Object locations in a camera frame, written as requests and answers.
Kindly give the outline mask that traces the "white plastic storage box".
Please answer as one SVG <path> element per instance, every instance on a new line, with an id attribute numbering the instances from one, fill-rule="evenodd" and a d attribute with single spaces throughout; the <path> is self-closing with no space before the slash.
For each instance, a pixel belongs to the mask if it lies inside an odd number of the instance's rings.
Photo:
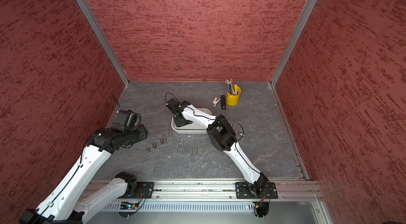
<path id="1" fill-rule="evenodd" d="M 212 116 L 212 112 L 210 109 L 207 108 L 196 108 L 199 112 L 197 115 L 202 115 L 202 113 L 208 114 Z M 192 121 L 191 124 L 187 124 L 182 127 L 178 127 L 175 123 L 174 117 L 171 118 L 171 128 L 177 134 L 207 134 L 207 125 L 204 125 L 199 122 Z"/>

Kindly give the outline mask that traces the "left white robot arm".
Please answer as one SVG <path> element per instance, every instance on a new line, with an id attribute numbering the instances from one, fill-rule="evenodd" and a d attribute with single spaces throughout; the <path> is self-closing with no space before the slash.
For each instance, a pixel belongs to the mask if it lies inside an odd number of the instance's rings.
<path id="1" fill-rule="evenodd" d="M 148 137 L 144 125 L 133 129 L 98 129 L 89 137 L 79 159 L 57 187 L 35 209 L 26 209 L 21 224 L 85 224 L 113 200 L 144 197 L 136 176 L 118 173 L 111 182 L 84 201 L 79 198 L 101 166 L 120 148 L 130 148 Z"/>

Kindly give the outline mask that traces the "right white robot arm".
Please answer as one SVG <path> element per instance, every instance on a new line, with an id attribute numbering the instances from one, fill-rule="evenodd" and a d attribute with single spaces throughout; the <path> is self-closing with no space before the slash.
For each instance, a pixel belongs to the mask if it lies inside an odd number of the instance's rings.
<path id="1" fill-rule="evenodd" d="M 220 152 L 225 153 L 242 173 L 250 194 L 259 198 L 265 192 L 268 178 L 249 160 L 243 152 L 235 130 L 223 116 L 214 116 L 197 109 L 191 103 L 171 99 L 166 103 L 172 112 L 177 127 L 198 124 L 206 130 L 210 142 Z"/>

